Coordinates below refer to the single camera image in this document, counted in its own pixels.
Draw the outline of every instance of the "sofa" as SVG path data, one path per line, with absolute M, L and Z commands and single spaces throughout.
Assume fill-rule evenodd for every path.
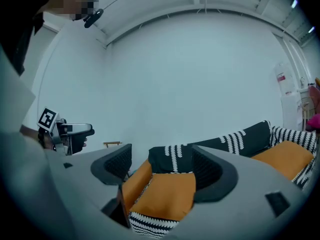
M 163 237 L 175 228 L 179 221 L 192 209 L 195 202 L 195 192 L 201 189 L 199 179 L 201 179 L 201 173 L 203 173 L 201 172 L 202 169 L 199 170 L 199 167 L 198 169 L 195 168 L 197 161 L 195 161 L 194 149 L 196 146 L 228 152 L 228 154 L 246 157 L 244 158 L 246 161 L 253 161 L 264 152 L 282 143 L 295 143 L 300 148 L 302 147 L 304 151 L 310 153 L 309 162 L 290 179 L 294 185 L 303 190 L 308 185 L 316 162 L 317 143 L 314 132 L 271 126 L 270 122 L 265 120 L 244 130 L 218 138 L 151 148 L 148 159 L 122 185 L 125 210 L 133 231 L 153 238 Z M 211 178 L 219 178 L 219 175 L 217 175 L 221 174 L 219 170 L 207 166 L 206 161 L 201 161 L 201 163 L 201 168 L 206 171 L 205 177 L 208 177 L 208 172 L 212 172 L 210 174 Z M 174 187 L 170 189 L 167 188 L 168 185 L 174 185 Z M 145 198 L 147 192 L 148 196 L 152 196 L 152 200 Z M 173 200 L 175 211 L 153 215 L 155 210 L 158 209 L 158 203 L 167 198 Z M 144 208 L 140 204 L 142 199 L 143 202 L 150 204 L 149 207 Z

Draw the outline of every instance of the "black square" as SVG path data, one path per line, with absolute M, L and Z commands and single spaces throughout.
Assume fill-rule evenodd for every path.
M 54 122 L 54 119 L 56 117 L 56 112 L 53 112 L 47 108 L 44 109 L 42 112 L 42 115 L 38 121 L 38 124 L 44 126 L 44 128 L 50 129 L 51 125 Z

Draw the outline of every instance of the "black shirt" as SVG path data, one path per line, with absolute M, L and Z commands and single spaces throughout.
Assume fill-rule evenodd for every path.
M 33 29 L 37 33 L 44 23 L 43 14 L 36 13 L 49 0 L 11 1 L 12 7 L 11 4 L 4 4 L 5 0 L 0 2 L 0 43 L 13 67 L 21 75 L 25 70 L 24 62 Z

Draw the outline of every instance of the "orange armrest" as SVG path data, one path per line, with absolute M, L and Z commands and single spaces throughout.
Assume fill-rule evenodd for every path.
M 122 185 L 122 194 L 127 214 L 135 201 L 149 183 L 152 176 L 151 164 L 148 159 L 139 167 L 139 169 Z

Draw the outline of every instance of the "wall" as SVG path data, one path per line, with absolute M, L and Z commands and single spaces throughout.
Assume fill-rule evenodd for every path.
M 31 89 L 44 52 L 56 35 L 57 33 L 45 27 L 40 28 L 36 35 L 32 34 L 23 64 L 25 71 L 21 76 L 28 88 Z
M 308 63 L 312 83 L 315 78 L 320 78 L 320 41 L 315 36 L 305 47 L 302 48 L 304 56 Z
M 132 143 L 132 168 L 154 146 L 211 139 L 262 120 L 283 124 L 273 68 L 289 60 L 261 22 L 179 15 L 142 26 L 111 50 L 106 138 Z
M 88 123 L 95 129 L 83 152 L 102 149 L 105 103 L 102 92 L 106 50 L 82 22 L 67 22 L 43 55 L 32 92 L 36 95 L 24 124 L 37 129 L 45 106 L 68 123 Z

